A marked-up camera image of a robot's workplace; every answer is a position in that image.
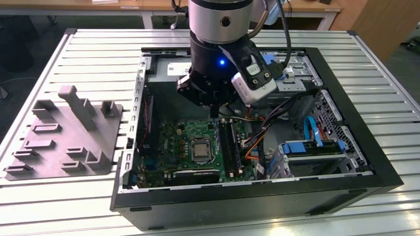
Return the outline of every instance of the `black plastic frame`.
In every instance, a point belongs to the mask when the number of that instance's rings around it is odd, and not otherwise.
[[[173,50],[189,50],[188,48],[172,48]],[[282,51],[285,48],[264,48],[264,50]],[[121,159],[118,160],[110,210],[121,207],[150,207],[153,205],[202,202],[238,198],[252,198],[284,194],[300,194],[320,191],[348,190],[349,193],[364,192],[368,188],[378,188],[376,193],[382,193],[402,185],[402,181],[390,165],[390,162],[376,142],[366,124],[352,104],[348,95],[336,79],[336,76],[324,60],[317,48],[293,48],[293,51],[305,51],[316,72],[324,82],[336,107],[341,113],[344,124],[348,126],[358,148],[368,159],[374,172],[373,175],[329,179],[302,179],[300,181],[268,182],[242,186],[225,186],[200,189],[184,189],[170,191],[149,191],[141,193],[118,194],[118,178]],[[345,199],[340,205],[356,199]],[[309,214],[321,214],[320,210]]]

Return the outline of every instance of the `black cable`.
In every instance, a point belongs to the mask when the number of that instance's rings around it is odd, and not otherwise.
[[[226,105],[225,108],[229,110],[229,112],[232,112],[233,115],[236,115],[236,114],[234,114],[234,111],[233,111],[233,109],[230,108],[229,105]]]
[[[268,3],[266,3],[266,0],[262,0],[262,3],[264,3],[264,9],[265,9],[265,11],[268,11]]]
[[[290,1],[289,0],[286,0],[288,1],[288,4],[289,4],[289,18],[292,18],[292,12],[293,12],[293,10],[292,10],[292,4],[290,4]]]
[[[252,142],[252,140],[257,139],[268,130],[270,126],[270,122],[281,115],[284,115],[292,108],[293,103],[302,97],[314,95],[320,90],[317,88],[308,90],[305,92],[296,93],[286,101],[284,101],[269,113],[262,121],[260,129],[254,132],[254,135],[250,135],[250,138],[246,139],[244,144]]]
[[[173,10],[176,10],[178,6],[176,5],[174,0],[170,0],[170,4],[172,4]]]
[[[280,0],[277,0],[277,4],[278,4],[278,9],[280,9],[280,17],[281,17],[284,34],[285,34],[285,37],[286,37],[286,48],[288,48],[286,49],[286,58],[284,59],[284,62],[282,62],[284,67],[286,67],[288,64],[289,64],[290,55],[292,55],[292,41],[290,41],[288,22],[286,22],[286,18],[285,18],[285,15],[284,15],[284,8],[282,8]]]

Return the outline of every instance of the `aluminum profile table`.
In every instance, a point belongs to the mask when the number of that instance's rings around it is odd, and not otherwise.
[[[414,235],[420,234],[420,107],[357,36],[344,31],[292,31],[294,47],[317,47],[404,185],[332,215],[284,218],[161,232],[172,235]],[[285,47],[281,31],[262,31],[257,46]],[[186,30],[80,29],[62,36],[45,70],[0,145],[0,170],[34,116],[36,99],[64,103],[61,85],[76,85],[92,104],[113,99],[129,119],[142,47],[188,47]],[[120,125],[124,135],[126,124]],[[124,147],[118,136],[116,147]],[[121,156],[114,152],[113,161]],[[134,235],[141,232],[109,211],[116,165],[105,176],[8,181],[0,173],[0,235]]]

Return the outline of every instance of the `floor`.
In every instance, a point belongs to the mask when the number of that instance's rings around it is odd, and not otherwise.
[[[32,87],[36,83],[36,78],[40,76],[44,66],[49,60],[50,54],[61,39],[64,30],[66,28],[85,28],[85,29],[141,29],[141,18],[136,16],[60,16],[57,17],[57,24],[52,25],[44,16],[30,17],[33,25],[38,32],[38,38],[26,44],[34,58],[34,65],[21,73],[6,72],[0,67],[0,84],[1,82],[13,78],[26,78],[13,80],[1,84],[4,89],[12,94],[8,101],[0,100],[0,141],[2,140],[25,99],[30,93]],[[153,25],[157,29],[168,29],[174,19],[153,17]],[[188,28],[188,22],[180,20],[178,29]],[[402,86],[420,103],[420,54],[410,52],[404,46],[393,53],[385,66],[390,73],[398,79]]]

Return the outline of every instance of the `desk leg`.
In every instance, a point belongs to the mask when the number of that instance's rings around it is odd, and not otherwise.
[[[54,25],[57,23],[57,17],[56,16],[46,16],[48,21],[52,25]]]
[[[321,19],[317,30],[329,30],[330,25],[333,24],[336,18],[336,12],[325,13],[324,18]]]
[[[152,16],[153,16],[153,13],[150,11],[141,12],[142,24],[144,24],[145,29],[153,28]]]

